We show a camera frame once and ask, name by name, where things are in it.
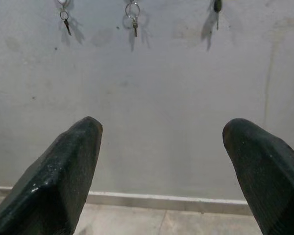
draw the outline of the concrete wall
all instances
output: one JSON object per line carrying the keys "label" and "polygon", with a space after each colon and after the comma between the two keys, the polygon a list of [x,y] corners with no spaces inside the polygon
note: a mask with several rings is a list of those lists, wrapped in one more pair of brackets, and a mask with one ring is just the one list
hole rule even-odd
{"label": "concrete wall", "polygon": [[71,124],[104,127],[91,190],[243,199],[222,144],[247,118],[294,148],[294,0],[0,0],[0,186]]}

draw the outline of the baseboard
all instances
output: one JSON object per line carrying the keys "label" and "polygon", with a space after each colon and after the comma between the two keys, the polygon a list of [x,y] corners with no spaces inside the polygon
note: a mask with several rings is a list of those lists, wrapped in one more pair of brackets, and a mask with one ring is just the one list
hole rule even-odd
{"label": "baseboard", "polygon": [[[11,187],[0,187],[0,197],[5,197],[11,189]],[[247,202],[240,200],[90,191],[86,203],[159,210],[252,215]]]}

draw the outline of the key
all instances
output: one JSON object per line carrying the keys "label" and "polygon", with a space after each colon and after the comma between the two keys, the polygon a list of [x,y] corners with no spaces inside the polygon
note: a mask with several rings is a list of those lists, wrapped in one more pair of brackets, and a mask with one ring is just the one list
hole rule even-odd
{"label": "key", "polygon": [[69,27],[68,19],[65,19],[63,22],[64,22],[64,24],[65,24],[65,26],[66,26],[66,28],[68,30],[69,35],[72,36],[71,31],[70,31],[70,27]]}
{"label": "key", "polygon": [[214,11],[217,14],[217,30],[219,30],[219,12],[222,10],[222,0],[215,0]]}
{"label": "key", "polygon": [[133,19],[133,28],[134,28],[134,35],[135,35],[135,38],[137,38],[137,28],[138,28],[138,23],[137,23],[137,19],[136,19],[136,18]]}

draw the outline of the gray floor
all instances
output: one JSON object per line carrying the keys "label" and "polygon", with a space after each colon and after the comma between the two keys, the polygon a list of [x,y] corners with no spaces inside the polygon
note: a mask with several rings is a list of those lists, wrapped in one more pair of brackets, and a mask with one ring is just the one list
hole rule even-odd
{"label": "gray floor", "polygon": [[251,216],[86,204],[74,235],[261,235]]}

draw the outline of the keyring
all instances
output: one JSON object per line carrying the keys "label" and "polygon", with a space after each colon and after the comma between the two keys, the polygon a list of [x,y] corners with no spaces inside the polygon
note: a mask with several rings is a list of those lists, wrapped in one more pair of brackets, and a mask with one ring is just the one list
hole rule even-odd
{"label": "keyring", "polygon": [[[138,13],[137,13],[137,15],[129,15],[128,8],[129,8],[130,6],[132,6],[132,5],[136,6],[137,9],[138,9]],[[137,2],[132,1],[131,3],[129,3],[128,5],[126,5],[126,8],[125,8],[125,14],[126,14],[126,16],[129,17],[130,19],[135,19],[135,18],[137,18],[137,17],[139,16],[140,12],[141,12],[141,9],[139,8],[139,5],[138,5]]]}
{"label": "keyring", "polygon": [[66,11],[61,11],[60,18],[61,18],[61,20],[65,21],[69,18],[69,14]]}

